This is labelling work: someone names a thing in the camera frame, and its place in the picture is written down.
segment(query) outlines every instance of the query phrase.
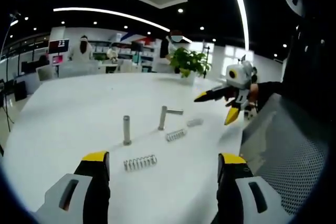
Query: led strip light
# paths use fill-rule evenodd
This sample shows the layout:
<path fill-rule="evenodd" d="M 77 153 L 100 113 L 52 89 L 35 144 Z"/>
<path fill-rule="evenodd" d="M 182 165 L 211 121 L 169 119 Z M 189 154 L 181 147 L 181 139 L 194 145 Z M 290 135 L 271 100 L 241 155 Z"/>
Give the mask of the led strip light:
<path fill-rule="evenodd" d="M 240 15 L 242 17 L 242 23 L 243 23 L 243 30 L 244 30 L 244 40 L 245 40 L 245 50 L 249 50 L 249 38 L 248 38 L 248 27 L 247 27 L 247 16 L 246 16 L 246 10 L 243 0 L 237 0 Z"/>
<path fill-rule="evenodd" d="M 84 10 L 84 11 L 87 11 L 87 12 L 106 13 L 106 14 L 112 14 L 112 15 L 122 16 L 122 17 L 125 17 L 125 18 L 134 19 L 134 20 L 146 23 L 148 25 L 155 26 L 155 27 L 157 27 L 159 29 L 162 29 L 164 31 L 170 32 L 170 30 L 168 28 L 166 28 L 164 26 L 160 26 L 159 24 L 153 23 L 153 22 L 148 21 L 146 19 L 138 18 L 138 17 L 132 16 L 132 15 L 128 15 L 128 14 L 125 14 L 125 13 L 114 12 L 112 10 L 103 10 L 103 9 L 95 9 L 95 8 L 84 8 L 84 7 L 67 7 L 67 8 L 55 8 L 54 12 L 63 12 L 63 11 L 66 11 L 66 10 Z M 186 37 L 183 37 L 183 39 L 185 41 L 188 41 L 189 43 L 192 43 L 192 41 L 190 39 L 186 38 Z"/>
<path fill-rule="evenodd" d="M 18 21 L 18 20 L 16 20 L 16 21 L 12 22 L 10 26 L 14 26 L 14 25 L 15 25 L 15 24 L 17 24 L 17 23 L 19 23 L 19 21 Z"/>

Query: metal spring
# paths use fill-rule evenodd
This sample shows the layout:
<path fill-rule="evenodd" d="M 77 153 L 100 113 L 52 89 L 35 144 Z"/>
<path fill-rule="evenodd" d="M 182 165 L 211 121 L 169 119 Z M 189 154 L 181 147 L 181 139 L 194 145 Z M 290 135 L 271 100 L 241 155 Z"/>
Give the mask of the metal spring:
<path fill-rule="evenodd" d="M 194 127 L 194 126 L 198 126 L 198 125 L 202 125 L 204 122 L 203 119 L 201 118 L 196 118 L 196 119 L 192 119 L 190 121 L 187 122 L 187 126 L 188 127 Z"/>
<path fill-rule="evenodd" d="M 173 131 L 173 132 L 168 133 L 168 134 L 166 135 L 166 140 L 167 140 L 168 142 L 170 142 L 170 141 L 173 141 L 173 140 L 182 138 L 182 137 L 184 137 L 186 134 L 187 134 L 187 130 L 186 130 L 186 129 L 181 129 L 181 130 L 178 130 L 178 131 Z"/>
<path fill-rule="evenodd" d="M 125 170 L 140 170 L 145 167 L 153 166 L 158 162 L 155 155 L 149 155 L 146 157 L 137 157 L 124 161 Z"/>

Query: metal cylinder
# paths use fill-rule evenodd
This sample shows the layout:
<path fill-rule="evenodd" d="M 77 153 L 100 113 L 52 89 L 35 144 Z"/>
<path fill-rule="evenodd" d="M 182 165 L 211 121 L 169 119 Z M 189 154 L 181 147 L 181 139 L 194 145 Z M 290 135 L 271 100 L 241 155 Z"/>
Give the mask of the metal cylinder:
<path fill-rule="evenodd" d="M 183 115 L 183 110 L 167 110 L 167 113 L 176 114 L 176 115 Z"/>
<path fill-rule="evenodd" d="M 160 123 L 159 127 L 157 128 L 159 131 L 164 130 L 164 120 L 166 119 L 166 114 L 167 114 L 167 106 L 162 106 Z"/>
<path fill-rule="evenodd" d="M 131 141 L 131 135 L 130 135 L 130 116 L 124 115 L 123 118 L 124 123 L 124 145 L 130 145 L 132 143 Z"/>

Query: metal mesh panel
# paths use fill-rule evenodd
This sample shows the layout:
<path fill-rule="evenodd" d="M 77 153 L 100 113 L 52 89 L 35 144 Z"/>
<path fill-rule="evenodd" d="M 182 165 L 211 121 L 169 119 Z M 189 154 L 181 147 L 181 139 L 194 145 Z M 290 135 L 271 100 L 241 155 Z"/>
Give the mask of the metal mesh panel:
<path fill-rule="evenodd" d="M 322 172 L 329 135 L 300 108 L 283 100 L 275 104 L 263 108 L 241 152 L 254 175 L 281 195 L 286 212 L 295 214 Z"/>

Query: window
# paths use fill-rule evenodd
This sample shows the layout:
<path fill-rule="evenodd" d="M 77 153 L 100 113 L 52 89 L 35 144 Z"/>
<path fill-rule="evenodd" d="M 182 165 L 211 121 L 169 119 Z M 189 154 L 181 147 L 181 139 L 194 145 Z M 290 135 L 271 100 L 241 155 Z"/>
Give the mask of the window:
<path fill-rule="evenodd" d="M 215 46 L 215 44 L 213 44 L 213 43 L 205 43 L 203 45 L 203 42 L 193 42 L 193 43 L 189 44 L 187 49 L 189 51 L 195 51 L 195 52 L 198 52 L 198 53 L 201 53 L 203 51 L 203 53 L 206 56 L 206 54 L 208 53 L 208 49 L 206 49 L 206 48 L 209 47 L 208 63 L 211 64 L 212 63 L 212 55 L 213 55 L 213 51 L 214 51 L 214 46 Z"/>
<path fill-rule="evenodd" d="M 232 47 L 232 46 L 226 46 L 225 47 L 225 58 L 223 61 L 223 68 L 222 68 L 222 76 L 226 76 L 226 68 L 229 65 L 238 64 L 238 60 L 241 60 L 241 58 L 246 55 L 246 60 L 251 62 L 253 66 L 253 51 L 245 51 L 243 48 L 238 47 Z"/>
<path fill-rule="evenodd" d="M 252 51 L 245 51 L 243 48 L 236 48 L 235 58 L 241 59 L 244 55 L 246 55 L 246 60 L 251 63 L 253 62 L 254 53 Z"/>
<path fill-rule="evenodd" d="M 235 48 L 232 46 L 225 47 L 225 56 L 233 57 L 235 55 Z"/>

